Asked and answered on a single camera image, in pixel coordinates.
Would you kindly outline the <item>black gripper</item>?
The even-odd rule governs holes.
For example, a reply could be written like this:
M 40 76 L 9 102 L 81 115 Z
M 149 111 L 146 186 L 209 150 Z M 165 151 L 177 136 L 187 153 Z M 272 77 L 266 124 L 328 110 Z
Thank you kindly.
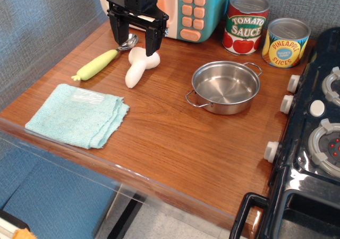
M 129 36 L 129 25 L 146 31 L 146 56 L 160 49 L 169 16 L 158 8 L 158 0 L 106 0 L 115 41 L 121 45 Z

